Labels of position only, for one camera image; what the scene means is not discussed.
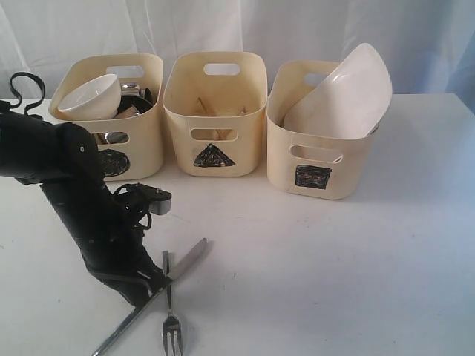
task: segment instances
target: metal knife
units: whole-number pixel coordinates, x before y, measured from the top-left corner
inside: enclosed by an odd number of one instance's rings
[[[115,329],[115,331],[109,336],[102,345],[92,354],[92,356],[103,355],[118,339],[119,337],[127,330],[133,323],[138,319],[138,317],[150,306],[156,297],[162,294],[166,287],[170,286],[175,280],[177,280],[183,273],[186,272],[191,266],[193,266],[203,252],[206,250],[208,244],[207,239],[201,239],[194,248],[190,250],[188,254],[166,275],[167,283],[163,286],[162,289],[157,291],[150,297],[150,300],[142,308],[135,308],[132,313],[130,313],[121,324]]]

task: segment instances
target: fork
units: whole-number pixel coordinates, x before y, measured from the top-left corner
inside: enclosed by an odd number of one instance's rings
[[[163,259],[163,271],[165,275],[170,272],[170,258],[168,251],[162,252]],[[171,286],[168,286],[166,289],[166,299],[168,307],[168,317],[163,322],[162,326],[162,340],[163,348],[165,349],[165,355],[169,355],[168,349],[168,336],[170,337],[171,350],[173,351],[173,356],[177,356],[177,345],[180,350],[180,355],[183,355],[183,339],[181,335],[181,326],[180,321],[173,315],[173,309],[171,308]]]

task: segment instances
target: white bowl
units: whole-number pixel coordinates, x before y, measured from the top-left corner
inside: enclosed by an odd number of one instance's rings
[[[284,117],[286,130],[337,139],[371,134],[393,95],[390,75],[378,52],[360,44]]]
[[[70,120],[107,120],[117,114],[120,83],[115,74],[105,74],[71,91],[58,105]]]

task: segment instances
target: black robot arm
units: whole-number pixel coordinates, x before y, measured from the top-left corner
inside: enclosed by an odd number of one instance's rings
[[[171,194],[141,184],[124,185],[112,194],[95,140],[84,128],[52,125],[0,103],[0,176],[40,184],[87,270],[130,304],[145,305],[164,286],[163,272],[143,247],[143,237],[150,213],[167,212]],[[140,223],[143,218],[147,225]]]

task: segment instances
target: white backdrop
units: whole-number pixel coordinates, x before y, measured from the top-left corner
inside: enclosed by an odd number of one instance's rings
[[[362,42],[396,93],[457,93],[475,112],[475,0],[0,0],[0,97],[19,70],[51,96],[74,62],[106,53],[156,53],[167,78],[187,52],[250,51],[270,86],[284,62],[339,61]]]

